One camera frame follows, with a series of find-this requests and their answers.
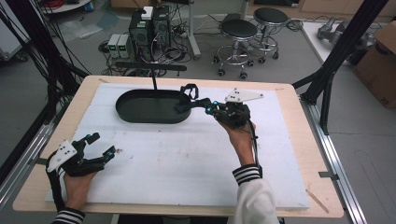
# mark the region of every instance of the striped sleeve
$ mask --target striped sleeve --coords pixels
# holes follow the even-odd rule
[[[52,222],[52,224],[81,224],[84,221],[85,214],[73,209],[66,207],[58,213],[58,216]]]
[[[260,171],[256,164],[244,165],[233,171],[238,186],[254,179],[260,179]]]

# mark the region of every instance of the white board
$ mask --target white board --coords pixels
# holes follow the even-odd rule
[[[180,87],[160,87],[179,90]],[[93,180],[91,203],[236,205],[232,170],[240,166],[227,133],[203,108],[194,108],[179,124],[129,123],[115,104],[126,91],[151,86],[101,84],[73,140],[98,132],[85,158],[100,157],[111,146],[122,151]],[[200,99],[223,102],[232,89],[199,88]],[[278,208],[308,208],[309,201],[288,131],[274,91],[255,91],[248,101],[264,178],[271,183]]]

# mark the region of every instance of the electronic equipment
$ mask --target electronic equipment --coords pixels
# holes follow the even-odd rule
[[[132,53],[131,37],[129,35],[121,35],[117,43],[120,58],[129,58]]]
[[[136,11],[132,15],[129,25],[129,35],[137,46],[149,47],[153,40],[152,22],[142,20],[141,15],[142,12],[140,11]]]
[[[237,88],[225,98],[226,103],[222,104],[217,101],[211,102],[209,98],[198,100],[199,91],[195,84],[189,83],[186,86],[180,87],[180,93],[189,93],[190,100],[186,101],[180,97],[180,100],[175,104],[174,109],[177,113],[186,112],[195,107],[202,107],[205,109],[207,115],[213,116],[215,120],[225,124],[231,129],[241,129],[248,126],[248,131],[252,139],[253,153],[255,156],[255,163],[262,177],[262,167],[259,163],[257,150],[257,136],[254,130],[254,124],[250,120],[250,110],[243,102],[263,98],[263,94],[258,94],[251,91],[238,90]]]
[[[169,21],[169,6],[158,7],[152,17],[154,35],[157,39],[157,48],[167,49],[171,47],[171,30]]]
[[[100,138],[99,133],[87,134],[78,141],[70,143],[64,140],[54,151],[46,163],[47,176],[52,189],[52,197],[58,212],[64,209],[62,197],[61,174],[62,169],[70,176],[84,176],[105,169],[105,165],[115,157],[114,146],[106,150],[102,157],[84,159],[84,148]]]
[[[110,50],[110,55],[112,58],[119,58],[119,50],[117,49],[117,43],[119,43],[121,35],[112,35],[107,43],[108,50]]]

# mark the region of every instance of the hand-mounted device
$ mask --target hand-mounted device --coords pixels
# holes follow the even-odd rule
[[[105,169],[105,165],[114,158],[116,149],[114,146],[106,150],[102,157],[91,160],[84,159],[84,148],[100,138],[99,133],[87,134],[78,141],[64,140],[59,148],[54,151],[47,160],[46,171],[51,184],[52,196],[58,211],[64,208],[64,200],[61,193],[61,168],[70,176],[84,176]]]
[[[203,107],[207,115],[213,116],[215,120],[228,125],[232,129],[239,129],[247,124],[252,139],[255,162],[259,168],[260,176],[262,177],[262,167],[260,166],[257,152],[256,139],[258,137],[255,134],[253,123],[250,121],[250,110],[247,105],[243,104],[243,102],[260,99],[263,95],[235,88],[225,98],[226,103],[223,104],[217,101],[211,102],[209,98],[198,100],[199,92],[198,87],[195,84],[188,84],[180,88],[181,94],[187,94],[186,91],[189,92],[188,95],[191,101],[185,101],[180,98],[179,103],[175,105],[177,113],[183,113],[195,107]]]

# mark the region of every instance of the round stool seat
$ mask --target round stool seat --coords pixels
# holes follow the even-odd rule
[[[233,38],[252,38],[257,34],[257,28],[255,25],[248,21],[242,20],[230,20],[225,21],[221,24],[221,31],[224,35],[228,35]]]
[[[275,8],[261,7],[254,11],[254,19],[259,23],[273,23],[280,25],[288,20],[288,16]]]

